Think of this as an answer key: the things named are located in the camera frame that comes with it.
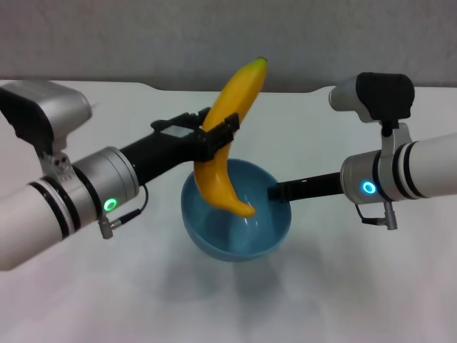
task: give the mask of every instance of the blue bowl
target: blue bowl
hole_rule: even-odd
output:
[[[241,218],[209,205],[201,197],[194,175],[181,193],[184,226],[196,246],[215,259],[242,262],[276,249],[291,225],[291,205],[268,200],[267,188],[277,183],[261,167],[229,159],[228,175],[238,198],[256,208],[256,215]]]

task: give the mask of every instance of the blue led light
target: blue led light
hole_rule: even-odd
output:
[[[376,186],[373,182],[365,181],[364,183],[362,183],[362,190],[367,194],[375,194]]]

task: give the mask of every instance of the black stripe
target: black stripe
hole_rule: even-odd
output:
[[[78,179],[83,183],[83,185],[86,187],[87,191],[89,192],[89,195],[92,198],[92,202],[94,203],[95,207],[95,212],[97,213],[97,218],[100,218],[101,215],[103,214],[101,210],[101,201],[99,194],[95,190],[94,186],[90,182],[90,180],[87,178],[87,176],[76,166],[73,165],[73,170],[76,173],[76,176]]]
[[[54,213],[54,216],[56,216],[57,222],[59,223],[60,230],[62,231],[62,239],[67,238],[70,235],[70,229],[68,224],[66,223],[64,214],[60,210],[59,205],[56,203],[56,200],[54,200],[54,198],[42,185],[36,182],[31,182],[30,186],[32,186],[38,192],[40,192],[43,198],[48,203],[49,207],[51,207],[52,212]]]
[[[401,195],[403,195],[407,199],[414,200],[415,198],[413,198],[411,195],[409,195],[408,192],[406,191],[405,187],[403,187],[401,180],[400,180],[400,174],[398,173],[398,160],[400,159],[401,150],[405,145],[406,144],[403,144],[402,146],[400,146],[395,151],[395,154],[393,155],[392,174],[393,174],[393,180],[395,181],[395,185],[397,186]]]
[[[62,185],[60,185],[60,183],[58,183],[52,177],[43,177],[42,179],[46,181],[52,188],[54,188],[57,194],[62,198],[66,208],[69,210],[70,217],[74,226],[74,231],[78,231],[81,228],[81,218],[79,217],[78,210],[76,209],[76,206],[74,206],[74,203],[68,193],[62,187]]]
[[[381,150],[378,151],[376,156],[374,157],[373,160],[373,181],[376,187],[378,188],[379,194],[388,202],[393,202],[391,198],[387,196],[387,194],[384,192],[383,187],[381,186],[381,183],[379,182],[379,174],[378,174],[378,165],[379,165],[379,158],[381,157]]]
[[[417,141],[409,144],[406,148],[405,158],[403,159],[403,170],[405,172],[406,183],[408,184],[408,187],[411,189],[411,191],[419,198],[426,198],[414,185],[413,178],[411,177],[411,170],[409,169],[409,155],[411,154],[411,149],[415,143],[417,143]]]

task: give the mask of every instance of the white table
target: white table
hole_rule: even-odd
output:
[[[143,84],[62,82],[94,117],[69,138],[73,161],[147,135],[149,124],[212,105],[217,93]],[[231,156],[286,181],[337,172],[379,149],[379,126],[328,105],[330,88],[261,94]],[[416,89],[413,139],[457,131],[457,89]],[[34,150],[0,118],[0,189],[40,177]],[[457,197],[395,204],[399,230],[360,223],[343,195],[292,203],[285,242],[243,264],[200,252],[184,229],[192,164],[149,183],[144,214],[104,241],[95,224],[0,274],[2,342],[456,342]],[[134,199],[115,214],[137,208]],[[367,216],[382,206],[363,207]]]

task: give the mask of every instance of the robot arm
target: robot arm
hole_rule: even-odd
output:
[[[66,138],[91,118],[83,94],[48,81],[0,88],[0,111],[18,138],[34,146],[43,177],[0,199],[0,270],[12,269],[80,228],[98,221],[103,238],[138,216],[107,214],[146,190],[146,183],[185,161],[208,161],[239,129],[232,114],[211,131],[199,128],[209,109],[151,124],[154,132],[117,149],[106,147],[71,163]]]
[[[348,157],[340,172],[268,190],[270,200],[289,202],[344,194],[364,224],[396,229],[393,202],[457,194],[457,134],[412,141],[400,119],[411,116],[414,87],[404,75],[362,73],[332,89],[331,107],[355,111],[365,123],[381,124],[381,150]],[[384,218],[365,218],[360,204],[383,203]]]

